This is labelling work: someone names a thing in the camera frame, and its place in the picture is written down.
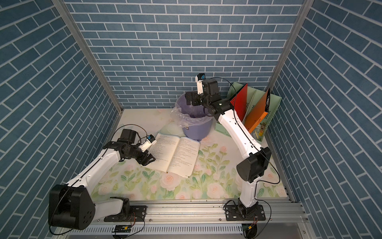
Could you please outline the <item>English textbook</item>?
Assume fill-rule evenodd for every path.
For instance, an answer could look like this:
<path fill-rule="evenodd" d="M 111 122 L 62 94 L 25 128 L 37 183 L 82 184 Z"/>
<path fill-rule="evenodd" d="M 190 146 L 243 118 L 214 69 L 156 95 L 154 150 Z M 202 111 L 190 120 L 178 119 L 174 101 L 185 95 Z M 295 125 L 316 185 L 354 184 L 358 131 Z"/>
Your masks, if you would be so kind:
<path fill-rule="evenodd" d="M 155 158 L 146 167 L 188 178 L 192 175 L 201 143 L 188 137 L 158 133 L 149 153 Z"/>

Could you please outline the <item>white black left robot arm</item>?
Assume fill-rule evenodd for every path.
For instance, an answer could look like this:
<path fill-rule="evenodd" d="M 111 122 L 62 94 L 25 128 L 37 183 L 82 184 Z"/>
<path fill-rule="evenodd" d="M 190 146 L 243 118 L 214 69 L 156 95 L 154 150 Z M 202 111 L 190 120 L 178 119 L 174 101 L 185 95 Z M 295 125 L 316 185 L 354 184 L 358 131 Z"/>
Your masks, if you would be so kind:
<path fill-rule="evenodd" d="M 108 201 L 95 203 L 91 193 L 109 170 L 126 159 L 135 159 L 147 166 L 155 157 L 149 148 L 156 143 L 153 135 L 147 135 L 144 142 L 136 141 L 138 133 L 124 129 L 117 141 L 108 142 L 82 172 L 65 184 L 55 185 L 49 194 L 48 225 L 50 227 L 84 230 L 93 221 L 111 218 L 128 220 L 132 217 L 128 198 L 113 197 Z"/>

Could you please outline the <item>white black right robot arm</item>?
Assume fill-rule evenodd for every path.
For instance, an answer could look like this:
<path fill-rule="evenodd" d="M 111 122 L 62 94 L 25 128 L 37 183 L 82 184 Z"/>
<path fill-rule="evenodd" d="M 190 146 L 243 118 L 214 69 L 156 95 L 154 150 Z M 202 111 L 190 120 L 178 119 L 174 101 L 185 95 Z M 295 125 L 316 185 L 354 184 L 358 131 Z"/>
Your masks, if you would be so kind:
<path fill-rule="evenodd" d="M 207 79 L 204 73 L 195 77 L 197 90 L 186 92 L 187 105 L 203 106 L 218 123 L 224 126 L 237 145 L 243 160 L 236 166 L 237 173 L 243 180 L 239 202 L 244 208 L 251 208 L 258 203 L 256 199 L 257 183 L 267 169 L 271 152 L 262 148 L 240 121 L 234 106 L 228 99 L 223 99 L 215 79 Z"/>

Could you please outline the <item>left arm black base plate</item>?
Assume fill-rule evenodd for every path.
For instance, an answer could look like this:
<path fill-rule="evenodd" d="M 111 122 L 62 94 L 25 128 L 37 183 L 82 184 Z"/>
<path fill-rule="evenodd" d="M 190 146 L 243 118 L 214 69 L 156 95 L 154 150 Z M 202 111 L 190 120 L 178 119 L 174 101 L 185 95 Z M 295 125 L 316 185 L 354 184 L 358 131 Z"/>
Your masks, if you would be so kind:
<path fill-rule="evenodd" d="M 144 222 L 147 208 L 145 205 L 130 206 L 128 212 L 107 216 L 104 222 Z"/>

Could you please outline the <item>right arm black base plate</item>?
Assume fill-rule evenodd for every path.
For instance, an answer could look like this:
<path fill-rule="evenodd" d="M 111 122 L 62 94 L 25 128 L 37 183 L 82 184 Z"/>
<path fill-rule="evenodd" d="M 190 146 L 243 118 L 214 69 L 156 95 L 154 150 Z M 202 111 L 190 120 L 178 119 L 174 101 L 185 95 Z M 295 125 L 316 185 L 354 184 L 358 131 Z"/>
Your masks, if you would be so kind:
<path fill-rule="evenodd" d="M 227 221 L 265 221 L 266 215 L 262 205 L 255 204 L 250 208 L 242 205 L 226 205 L 223 207 Z"/>

